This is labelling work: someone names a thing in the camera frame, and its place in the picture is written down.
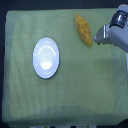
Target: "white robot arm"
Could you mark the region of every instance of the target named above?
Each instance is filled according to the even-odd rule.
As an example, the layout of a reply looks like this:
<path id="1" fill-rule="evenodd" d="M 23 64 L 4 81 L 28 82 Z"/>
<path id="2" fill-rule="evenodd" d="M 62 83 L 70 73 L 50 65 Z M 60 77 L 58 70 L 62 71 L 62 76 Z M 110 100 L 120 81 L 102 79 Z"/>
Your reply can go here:
<path id="1" fill-rule="evenodd" d="M 111 23 L 104 25 L 94 36 L 97 44 L 113 44 L 128 52 L 128 5 L 120 5 Z"/>

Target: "white plate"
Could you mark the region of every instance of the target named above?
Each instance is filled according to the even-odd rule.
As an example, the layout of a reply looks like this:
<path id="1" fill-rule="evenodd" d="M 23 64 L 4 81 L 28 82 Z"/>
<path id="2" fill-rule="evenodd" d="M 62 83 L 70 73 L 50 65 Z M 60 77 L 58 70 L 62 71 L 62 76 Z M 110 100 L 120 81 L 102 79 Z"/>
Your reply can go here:
<path id="1" fill-rule="evenodd" d="M 59 65 L 59 50 L 50 38 L 39 40 L 33 51 L 33 66 L 36 73 L 44 79 L 53 76 Z"/>

